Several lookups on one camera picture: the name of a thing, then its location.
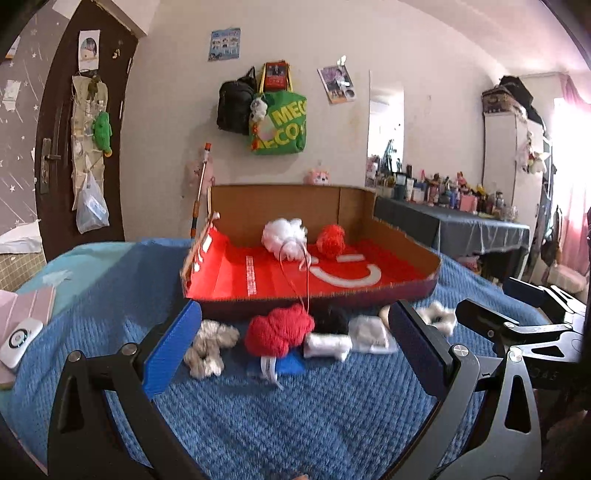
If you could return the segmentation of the white bear keychain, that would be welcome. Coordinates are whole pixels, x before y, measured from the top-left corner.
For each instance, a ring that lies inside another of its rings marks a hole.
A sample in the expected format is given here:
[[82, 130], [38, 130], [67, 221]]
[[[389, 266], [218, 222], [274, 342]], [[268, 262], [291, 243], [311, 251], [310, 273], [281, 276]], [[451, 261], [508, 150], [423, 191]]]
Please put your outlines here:
[[252, 120], [253, 124], [259, 124], [266, 118], [268, 107], [262, 96], [257, 96], [252, 100], [252, 103], [250, 103], [250, 120]]

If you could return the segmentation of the red framed picture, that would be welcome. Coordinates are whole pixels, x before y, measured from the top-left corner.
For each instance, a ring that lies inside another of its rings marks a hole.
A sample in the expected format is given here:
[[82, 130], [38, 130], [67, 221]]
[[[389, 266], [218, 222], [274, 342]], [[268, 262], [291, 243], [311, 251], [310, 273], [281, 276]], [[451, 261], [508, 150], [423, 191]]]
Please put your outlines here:
[[264, 64], [263, 90], [287, 90], [290, 86], [290, 66], [286, 61], [266, 62]]

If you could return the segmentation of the white fluffy star scrunchie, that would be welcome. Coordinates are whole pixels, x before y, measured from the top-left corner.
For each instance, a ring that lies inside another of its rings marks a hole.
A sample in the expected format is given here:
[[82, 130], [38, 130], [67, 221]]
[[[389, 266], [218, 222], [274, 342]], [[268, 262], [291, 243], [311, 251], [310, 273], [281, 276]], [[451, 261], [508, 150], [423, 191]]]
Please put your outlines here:
[[432, 302], [428, 307], [419, 307], [417, 313], [427, 325], [435, 327], [447, 338], [453, 335], [458, 324], [456, 311], [444, 307], [439, 301]]

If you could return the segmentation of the white round device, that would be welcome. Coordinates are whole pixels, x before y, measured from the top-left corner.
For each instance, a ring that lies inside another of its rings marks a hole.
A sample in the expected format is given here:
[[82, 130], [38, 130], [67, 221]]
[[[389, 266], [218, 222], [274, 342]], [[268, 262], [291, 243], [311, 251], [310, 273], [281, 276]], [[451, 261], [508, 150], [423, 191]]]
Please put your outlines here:
[[36, 319], [27, 318], [21, 321], [8, 335], [0, 349], [0, 360], [10, 370], [15, 370], [24, 353], [37, 338], [44, 324]]

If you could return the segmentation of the pink plush toy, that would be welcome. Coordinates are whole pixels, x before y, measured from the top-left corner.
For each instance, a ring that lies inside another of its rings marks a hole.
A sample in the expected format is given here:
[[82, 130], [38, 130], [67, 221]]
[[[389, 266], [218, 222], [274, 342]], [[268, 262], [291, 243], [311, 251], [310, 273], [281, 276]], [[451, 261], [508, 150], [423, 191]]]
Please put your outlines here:
[[322, 169], [311, 169], [304, 176], [304, 183], [308, 185], [329, 185], [329, 172]]

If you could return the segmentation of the hanging fabric organizer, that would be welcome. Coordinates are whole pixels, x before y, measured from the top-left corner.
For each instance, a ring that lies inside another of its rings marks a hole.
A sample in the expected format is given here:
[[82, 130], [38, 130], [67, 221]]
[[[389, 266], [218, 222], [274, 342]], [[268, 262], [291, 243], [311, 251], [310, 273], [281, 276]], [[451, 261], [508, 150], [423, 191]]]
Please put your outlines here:
[[93, 124], [99, 113], [106, 110], [108, 88], [100, 80], [82, 75], [72, 77], [71, 116], [71, 163], [74, 200], [72, 210], [77, 208], [77, 197], [81, 191], [86, 172], [94, 175], [100, 190], [103, 190], [103, 152], [95, 144]]

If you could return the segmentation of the door photo card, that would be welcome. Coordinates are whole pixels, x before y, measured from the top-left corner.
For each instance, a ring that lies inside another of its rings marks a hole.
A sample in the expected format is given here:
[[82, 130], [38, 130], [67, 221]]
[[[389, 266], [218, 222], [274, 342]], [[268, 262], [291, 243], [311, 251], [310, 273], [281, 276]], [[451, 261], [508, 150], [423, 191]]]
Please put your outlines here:
[[99, 68], [99, 30], [82, 30], [78, 36], [77, 63], [80, 72]]

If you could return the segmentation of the red mesh bath pouf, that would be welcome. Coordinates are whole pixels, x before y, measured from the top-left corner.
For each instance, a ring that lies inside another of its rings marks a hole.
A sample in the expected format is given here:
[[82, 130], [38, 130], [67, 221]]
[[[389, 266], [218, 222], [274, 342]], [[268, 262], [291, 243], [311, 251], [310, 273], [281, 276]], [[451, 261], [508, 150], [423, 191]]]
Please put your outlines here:
[[321, 234], [318, 235], [318, 251], [330, 259], [335, 259], [346, 249], [346, 233], [341, 226], [332, 224], [325, 226]]

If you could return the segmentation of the white translucent pad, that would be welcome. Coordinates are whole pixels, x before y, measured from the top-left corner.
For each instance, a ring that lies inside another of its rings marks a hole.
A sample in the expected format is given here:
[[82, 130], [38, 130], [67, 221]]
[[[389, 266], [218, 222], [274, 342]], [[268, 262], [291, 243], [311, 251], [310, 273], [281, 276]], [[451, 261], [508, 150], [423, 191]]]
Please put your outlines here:
[[349, 337], [356, 353], [390, 355], [399, 351], [398, 343], [377, 316], [360, 315], [349, 321]]

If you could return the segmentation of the red knitted plush ball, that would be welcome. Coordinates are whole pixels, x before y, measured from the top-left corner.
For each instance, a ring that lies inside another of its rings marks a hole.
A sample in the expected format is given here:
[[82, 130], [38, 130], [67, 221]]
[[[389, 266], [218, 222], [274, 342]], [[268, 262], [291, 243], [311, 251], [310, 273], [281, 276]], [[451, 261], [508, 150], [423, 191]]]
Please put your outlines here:
[[[304, 336], [315, 327], [315, 320], [310, 314], [310, 264], [304, 267], [304, 296], [297, 293], [294, 281], [284, 272], [283, 261], [280, 262], [280, 270], [297, 296], [297, 303], [290, 307], [277, 307], [269, 314], [252, 318], [245, 334], [245, 348], [253, 357], [283, 358], [291, 349], [300, 346]], [[279, 377], [266, 381], [283, 390]]]

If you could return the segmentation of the black backpack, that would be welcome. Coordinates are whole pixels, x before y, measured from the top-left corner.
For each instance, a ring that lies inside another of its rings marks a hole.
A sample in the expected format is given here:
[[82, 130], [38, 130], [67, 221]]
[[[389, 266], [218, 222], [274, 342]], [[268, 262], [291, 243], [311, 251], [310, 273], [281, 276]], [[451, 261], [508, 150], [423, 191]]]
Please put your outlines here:
[[249, 135], [250, 105], [256, 95], [256, 68], [219, 88], [216, 125], [226, 132]]

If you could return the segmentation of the dark brown door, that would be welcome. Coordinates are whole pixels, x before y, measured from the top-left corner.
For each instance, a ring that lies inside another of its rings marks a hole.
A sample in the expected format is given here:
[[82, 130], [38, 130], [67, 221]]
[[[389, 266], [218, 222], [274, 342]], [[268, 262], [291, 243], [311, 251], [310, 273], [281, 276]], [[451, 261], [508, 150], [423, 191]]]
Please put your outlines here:
[[[113, 130], [113, 153], [105, 159], [104, 197], [109, 225], [81, 234], [75, 222], [72, 110], [78, 74], [79, 33], [98, 30], [98, 75], [108, 89], [106, 111]], [[137, 37], [96, 1], [82, 1], [71, 17], [45, 83], [35, 145], [35, 199], [44, 255], [51, 261], [77, 245], [122, 241], [120, 200], [120, 130], [129, 69]]]

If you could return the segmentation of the blue poster on wall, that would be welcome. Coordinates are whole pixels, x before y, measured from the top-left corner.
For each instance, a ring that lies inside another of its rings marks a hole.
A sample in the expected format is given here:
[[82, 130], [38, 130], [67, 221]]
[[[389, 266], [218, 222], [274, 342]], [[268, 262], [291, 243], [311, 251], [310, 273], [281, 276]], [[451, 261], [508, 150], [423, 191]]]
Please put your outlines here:
[[238, 59], [240, 55], [241, 35], [242, 31], [239, 28], [212, 31], [207, 60], [223, 61]]

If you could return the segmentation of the green tote bag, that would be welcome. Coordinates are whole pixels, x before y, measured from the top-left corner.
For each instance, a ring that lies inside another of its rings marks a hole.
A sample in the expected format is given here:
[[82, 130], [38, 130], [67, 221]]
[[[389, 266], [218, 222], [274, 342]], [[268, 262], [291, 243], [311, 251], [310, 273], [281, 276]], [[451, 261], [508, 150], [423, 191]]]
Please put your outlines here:
[[290, 86], [280, 91], [263, 90], [263, 74], [264, 65], [254, 97], [262, 96], [269, 107], [259, 124], [249, 119], [250, 151], [273, 156], [301, 153], [307, 144], [307, 98], [294, 91], [291, 72]]

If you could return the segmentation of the cosmetics clutter on table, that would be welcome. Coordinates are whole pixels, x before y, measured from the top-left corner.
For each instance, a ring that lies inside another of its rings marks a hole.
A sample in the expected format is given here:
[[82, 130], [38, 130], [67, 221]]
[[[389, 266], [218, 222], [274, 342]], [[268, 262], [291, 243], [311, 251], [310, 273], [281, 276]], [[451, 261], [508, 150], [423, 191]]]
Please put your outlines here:
[[431, 177], [421, 171], [419, 178], [406, 172], [383, 178], [379, 193], [387, 200], [414, 206], [464, 212], [485, 219], [516, 222], [518, 209], [510, 206], [501, 190], [487, 190], [483, 184], [470, 185], [462, 171], [454, 178], [435, 173]]

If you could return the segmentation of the photo collage on wall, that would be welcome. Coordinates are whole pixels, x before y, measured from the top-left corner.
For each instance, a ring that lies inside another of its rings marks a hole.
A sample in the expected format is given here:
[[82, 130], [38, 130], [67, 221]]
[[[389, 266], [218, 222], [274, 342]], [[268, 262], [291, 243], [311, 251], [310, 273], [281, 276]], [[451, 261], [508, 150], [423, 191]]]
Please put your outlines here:
[[356, 100], [356, 88], [346, 69], [346, 55], [342, 55], [335, 65], [318, 69], [318, 76], [332, 105]]

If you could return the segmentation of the white towel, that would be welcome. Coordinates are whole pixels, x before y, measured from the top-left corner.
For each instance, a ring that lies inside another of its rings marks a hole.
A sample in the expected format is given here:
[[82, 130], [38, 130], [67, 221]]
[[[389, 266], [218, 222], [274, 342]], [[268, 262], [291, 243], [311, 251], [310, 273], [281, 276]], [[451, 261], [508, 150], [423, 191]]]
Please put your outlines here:
[[308, 333], [304, 338], [304, 358], [334, 358], [346, 361], [353, 349], [349, 335]]

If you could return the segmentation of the wall mirror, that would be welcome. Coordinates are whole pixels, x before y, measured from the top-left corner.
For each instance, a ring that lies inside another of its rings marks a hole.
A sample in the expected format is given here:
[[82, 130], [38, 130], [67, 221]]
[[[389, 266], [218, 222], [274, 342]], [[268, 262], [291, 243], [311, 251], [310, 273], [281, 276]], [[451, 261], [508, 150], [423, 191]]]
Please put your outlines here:
[[384, 68], [370, 71], [368, 161], [376, 177], [386, 181], [403, 169], [405, 91]]

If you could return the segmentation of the mop stick orange tip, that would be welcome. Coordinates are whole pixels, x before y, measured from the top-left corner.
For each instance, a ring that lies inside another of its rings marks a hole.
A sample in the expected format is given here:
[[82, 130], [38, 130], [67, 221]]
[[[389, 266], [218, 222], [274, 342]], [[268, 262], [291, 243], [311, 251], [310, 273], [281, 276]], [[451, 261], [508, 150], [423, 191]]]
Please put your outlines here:
[[195, 194], [193, 208], [191, 212], [190, 238], [194, 239], [197, 235], [197, 221], [199, 216], [200, 201], [202, 191], [204, 190], [204, 181], [208, 165], [209, 156], [211, 155], [211, 143], [204, 144], [204, 155], [202, 155], [201, 165], [198, 169], [197, 176], [197, 193]]

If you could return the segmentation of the black fuzzy scrunchie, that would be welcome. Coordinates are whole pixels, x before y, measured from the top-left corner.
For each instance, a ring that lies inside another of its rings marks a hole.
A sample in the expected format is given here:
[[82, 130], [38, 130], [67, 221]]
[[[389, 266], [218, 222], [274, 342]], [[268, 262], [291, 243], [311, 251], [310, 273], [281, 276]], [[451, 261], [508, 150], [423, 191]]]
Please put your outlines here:
[[339, 307], [325, 306], [311, 309], [311, 317], [315, 320], [314, 333], [326, 335], [349, 333], [349, 317]]

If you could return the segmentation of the plastic bag on door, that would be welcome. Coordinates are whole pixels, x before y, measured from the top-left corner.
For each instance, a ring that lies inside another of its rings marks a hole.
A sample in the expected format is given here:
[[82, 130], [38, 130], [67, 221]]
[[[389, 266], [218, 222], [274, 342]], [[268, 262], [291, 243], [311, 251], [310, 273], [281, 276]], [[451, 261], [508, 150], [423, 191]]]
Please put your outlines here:
[[88, 171], [76, 204], [76, 226], [80, 234], [108, 227], [109, 211], [93, 174]]

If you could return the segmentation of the suitcase on wardrobe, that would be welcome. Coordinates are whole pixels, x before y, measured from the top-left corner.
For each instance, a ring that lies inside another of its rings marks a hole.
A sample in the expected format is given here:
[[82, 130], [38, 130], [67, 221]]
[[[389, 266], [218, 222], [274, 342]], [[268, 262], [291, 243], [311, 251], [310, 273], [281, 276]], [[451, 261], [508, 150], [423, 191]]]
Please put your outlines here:
[[522, 117], [527, 116], [526, 109], [504, 86], [496, 86], [481, 95], [484, 113], [510, 112]]

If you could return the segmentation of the pink notebook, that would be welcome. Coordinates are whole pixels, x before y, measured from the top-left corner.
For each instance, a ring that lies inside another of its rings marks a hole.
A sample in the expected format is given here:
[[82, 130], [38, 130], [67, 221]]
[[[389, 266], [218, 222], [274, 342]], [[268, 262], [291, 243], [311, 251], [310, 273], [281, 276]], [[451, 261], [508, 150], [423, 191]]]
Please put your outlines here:
[[[9, 333], [23, 320], [33, 318], [41, 321], [44, 327], [49, 322], [54, 307], [55, 288], [44, 287], [27, 293], [1, 291], [1, 346]], [[16, 379], [15, 370], [10, 370], [1, 362], [1, 389], [10, 389]]]

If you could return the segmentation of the cardboard box with red lining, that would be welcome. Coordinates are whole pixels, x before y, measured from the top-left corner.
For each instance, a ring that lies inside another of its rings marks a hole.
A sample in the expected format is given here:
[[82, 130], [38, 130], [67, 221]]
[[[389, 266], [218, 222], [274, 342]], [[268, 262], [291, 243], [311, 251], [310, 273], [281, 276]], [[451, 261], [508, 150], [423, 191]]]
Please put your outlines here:
[[374, 215], [351, 186], [215, 185], [180, 273], [205, 317], [249, 320], [296, 303], [353, 308], [428, 297], [440, 257]]

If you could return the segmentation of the blue sponge cloth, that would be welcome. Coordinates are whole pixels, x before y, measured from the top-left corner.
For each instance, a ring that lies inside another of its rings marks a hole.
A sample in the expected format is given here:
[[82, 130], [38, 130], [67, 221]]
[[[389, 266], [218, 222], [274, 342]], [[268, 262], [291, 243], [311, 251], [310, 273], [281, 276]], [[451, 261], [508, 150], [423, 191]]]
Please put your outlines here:
[[283, 358], [250, 358], [246, 366], [246, 372], [249, 376], [266, 379], [276, 378], [281, 375], [301, 375], [304, 371], [304, 361], [297, 350], [291, 350]]

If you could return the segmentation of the dark cloth covered table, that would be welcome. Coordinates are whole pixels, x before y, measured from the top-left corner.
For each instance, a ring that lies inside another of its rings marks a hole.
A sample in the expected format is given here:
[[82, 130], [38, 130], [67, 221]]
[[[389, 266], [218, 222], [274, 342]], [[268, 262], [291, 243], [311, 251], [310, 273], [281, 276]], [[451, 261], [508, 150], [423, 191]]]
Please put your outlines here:
[[529, 254], [526, 225], [384, 197], [376, 200], [374, 215], [455, 260], [484, 256], [491, 274], [500, 280], [520, 276]]

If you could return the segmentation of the cream crochet scrunchie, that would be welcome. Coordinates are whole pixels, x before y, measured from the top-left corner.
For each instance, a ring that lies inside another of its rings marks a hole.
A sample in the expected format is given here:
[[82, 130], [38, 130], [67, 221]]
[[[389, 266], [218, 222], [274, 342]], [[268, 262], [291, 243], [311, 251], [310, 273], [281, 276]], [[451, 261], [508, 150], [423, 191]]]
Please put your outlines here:
[[197, 380], [221, 376], [224, 370], [221, 351], [235, 347], [239, 336], [235, 327], [214, 320], [202, 320], [197, 334], [183, 355], [183, 363], [189, 375]]

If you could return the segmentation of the green plush toy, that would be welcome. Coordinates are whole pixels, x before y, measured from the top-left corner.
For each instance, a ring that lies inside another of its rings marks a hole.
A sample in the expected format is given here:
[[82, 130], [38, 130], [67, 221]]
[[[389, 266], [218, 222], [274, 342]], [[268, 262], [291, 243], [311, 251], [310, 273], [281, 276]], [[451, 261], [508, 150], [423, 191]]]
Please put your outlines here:
[[112, 128], [110, 117], [106, 111], [101, 111], [93, 121], [93, 141], [105, 157], [112, 155], [111, 136]]

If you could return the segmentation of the white mesh bath pouf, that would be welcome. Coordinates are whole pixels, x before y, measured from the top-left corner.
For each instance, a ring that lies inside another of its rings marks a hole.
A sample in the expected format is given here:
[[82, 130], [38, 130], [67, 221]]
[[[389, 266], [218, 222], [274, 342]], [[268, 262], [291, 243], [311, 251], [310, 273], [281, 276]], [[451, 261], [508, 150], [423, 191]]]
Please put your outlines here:
[[262, 244], [277, 261], [297, 262], [298, 269], [303, 270], [310, 264], [307, 235], [300, 218], [278, 218], [264, 226]]

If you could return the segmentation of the white wardrobe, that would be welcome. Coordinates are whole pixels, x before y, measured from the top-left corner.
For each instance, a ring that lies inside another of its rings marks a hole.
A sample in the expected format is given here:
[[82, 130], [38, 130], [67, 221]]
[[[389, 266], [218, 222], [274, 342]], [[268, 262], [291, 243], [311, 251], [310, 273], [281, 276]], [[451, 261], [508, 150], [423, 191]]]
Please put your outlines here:
[[485, 113], [484, 126], [483, 186], [488, 192], [501, 192], [505, 204], [517, 209], [517, 222], [533, 232], [543, 172], [529, 161], [531, 154], [544, 152], [543, 127], [511, 112]]

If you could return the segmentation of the blue knitted blanket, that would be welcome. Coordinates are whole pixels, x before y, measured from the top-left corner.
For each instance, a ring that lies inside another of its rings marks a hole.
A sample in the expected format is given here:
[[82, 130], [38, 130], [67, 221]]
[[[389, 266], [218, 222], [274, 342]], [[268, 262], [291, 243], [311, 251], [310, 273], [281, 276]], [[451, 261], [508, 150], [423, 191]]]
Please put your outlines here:
[[[24, 447], [48, 457], [52, 406], [67, 356], [114, 354], [141, 341], [174, 305], [181, 240], [79, 246], [23, 286], [57, 282], [52, 319], [25, 353], [1, 413]], [[435, 401], [406, 357], [350, 354], [311, 359], [277, 384], [250, 371], [242, 346], [224, 352], [219, 376], [180, 366], [154, 406], [212, 479], [377, 479], [431, 413]]]

